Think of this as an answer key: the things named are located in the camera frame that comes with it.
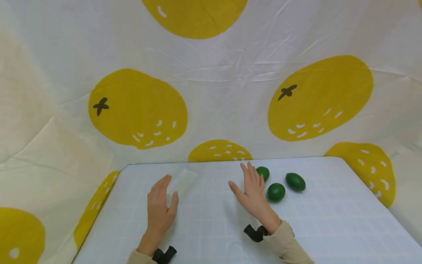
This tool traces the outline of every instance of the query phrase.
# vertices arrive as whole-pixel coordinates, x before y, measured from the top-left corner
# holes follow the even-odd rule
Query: sleeve cuff
[[[150,256],[139,253],[136,248],[130,253],[127,264],[152,264],[155,261]]]
[[[289,251],[293,240],[295,240],[295,234],[293,233],[290,224],[284,220],[282,220],[281,225],[274,234],[264,236],[264,241],[279,256],[282,256]]]

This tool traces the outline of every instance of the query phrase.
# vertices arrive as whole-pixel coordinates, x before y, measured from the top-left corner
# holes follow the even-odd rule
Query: lime
[[[266,167],[258,167],[257,168],[257,172],[259,176],[264,176],[264,182],[266,182],[268,180],[268,178],[270,177],[270,170]]]
[[[272,202],[281,201],[286,195],[286,189],[281,183],[273,183],[268,187],[267,196],[268,200]]]
[[[289,172],[286,174],[286,183],[290,189],[296,192],[301,192],[306,188],[305,180],[301,176],[293,172]]]

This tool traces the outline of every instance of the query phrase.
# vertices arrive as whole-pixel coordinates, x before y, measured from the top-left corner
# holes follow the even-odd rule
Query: black strap
[[[158,264],[168,264],[171,258],[176,255],[176,253],[176,249],[172,246],[169,246],[165,253],[163,253],[163,251],[158,248],[152,256],[152,260],[157,262]]]
[[[263,226],[258,227],[258,229],[255,231],[251,225],[248,225],[243,230],[243,232],[247,234],[254,242],[261,242],[264,239],[264,236],[268,235],[268,231]]]

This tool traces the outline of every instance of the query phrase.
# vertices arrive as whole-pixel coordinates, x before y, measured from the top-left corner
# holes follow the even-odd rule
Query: white table
[[[160,248],[177,254],[172,264],[281,263],[264,242],[252,242],[243,229],[260,224],[240,207],[227,181],[243,186],[239,161],[197,163],[201,178],[179,205],[177,221]],[[272,208],[287,220],[316,263],[422,263],[422,248],[341,158],[257,160],[270,170],[267,187],[280,182],[286,196]],[[146,195],[167,173],[186,164],[126,167],[107,198],[74,264],[125,264],[147,225]],[[301,175],[303,193],[284,182]]]

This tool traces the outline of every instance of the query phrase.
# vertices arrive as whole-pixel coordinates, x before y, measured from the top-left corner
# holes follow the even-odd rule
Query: yellow circle
[[[252,155],[244,147],[233,142],[215,139],[194,148],[188,157],[189,162],[204,161],[243,161],[251,160]]]
[[[270,102],[268,126],[285,141],[315,138],[357,115],[372,88],[372,73],[358,58],[344,55],[320,60],[280,85]]]
[[[132,69],[103,78],[91,92],[88,112],[108,139],[140,150],[174,142],[187,126],[180,94],[168,83]]]
[[[81,218],[79,219],[79,223],[73,231],[73,239],[75,240],[75,244],[78,250],[84,243],[84,240],[88,235],[91,226],[94,224],[98,213],[103,207],[103,202],[106,200],[108,194],[110,193],[111,187],[113,187],[117,177],[119,176],[119,173],[119,171],[113,171],[103,180],[97,191],[94,193],[94,196],[92,196],[91,200],[89,201]]]
[[[0,263],[37,264],[44,252],[46,231],[32,214],[0,207]]]
[[[393,166],[385,152],[367,143],[340,142],[324,156],[341,157],[385,207],[395,198]]]
[[[142,0],[150,14],[168,31],[183,38],[215,37],[240,17],[247,0]]]

